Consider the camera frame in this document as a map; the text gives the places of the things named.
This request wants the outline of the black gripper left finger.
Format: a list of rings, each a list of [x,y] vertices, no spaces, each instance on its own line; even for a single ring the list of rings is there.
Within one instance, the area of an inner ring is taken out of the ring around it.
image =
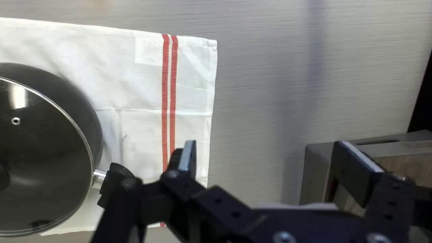
[[[186,140],[171,154],[161,175],[173,202],[166,223],[176,234],[248,234],[252,211],[220,186],[204,188],[196,180],[197,144]]]

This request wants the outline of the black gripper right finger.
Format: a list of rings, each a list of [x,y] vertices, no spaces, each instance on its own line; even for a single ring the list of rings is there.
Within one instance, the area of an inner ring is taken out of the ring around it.
[[[365,209],[371,227],[409,231],[414,185],[408,178],[386,171],[347,140],[333,143],[331,175]]]

